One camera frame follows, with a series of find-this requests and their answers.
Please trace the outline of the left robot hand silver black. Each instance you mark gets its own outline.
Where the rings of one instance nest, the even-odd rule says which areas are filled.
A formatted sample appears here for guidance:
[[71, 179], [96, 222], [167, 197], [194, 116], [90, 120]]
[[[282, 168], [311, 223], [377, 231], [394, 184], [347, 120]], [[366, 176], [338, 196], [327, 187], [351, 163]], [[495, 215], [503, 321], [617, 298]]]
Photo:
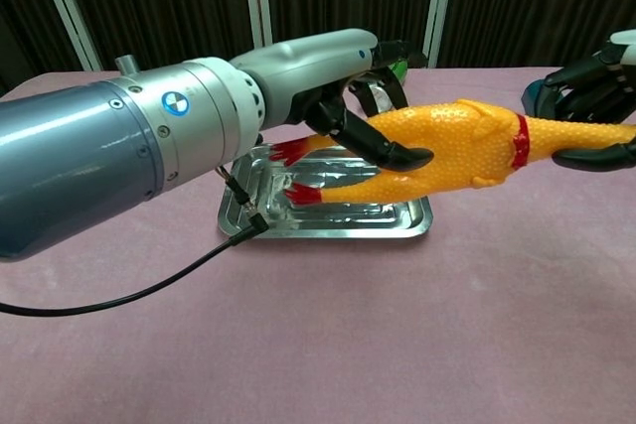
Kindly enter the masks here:
[[389, 89], [394, 106], [404, 109], [405, 94], [391, 65], [423, 59], [409, 41], [380, 41], [367, 30], [349, 28], [254, 49], [231, 64], [260, 88], [264, 128], [303, 122], [375, 166], [408, 172], [429, 163], [433, 153], [382, 133], [349, 110], [343, 94], [351, 87], [367, 110], [373, 94], [366, 84], [377, 80]]

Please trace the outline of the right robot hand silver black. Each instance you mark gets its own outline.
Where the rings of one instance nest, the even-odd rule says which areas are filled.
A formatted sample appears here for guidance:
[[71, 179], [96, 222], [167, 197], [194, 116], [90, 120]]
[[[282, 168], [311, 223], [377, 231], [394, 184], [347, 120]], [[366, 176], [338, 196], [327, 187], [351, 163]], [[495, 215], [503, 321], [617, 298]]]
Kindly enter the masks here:
[[[521, 99], [531, 116], [622, 125], [635, 112], [635, 31], [611, 34], [591, 56], [528, 84]], [[604, 147], [561, 147], [552, 158], [559, 166], [580, 171], [631, 169], [635, 138]]]

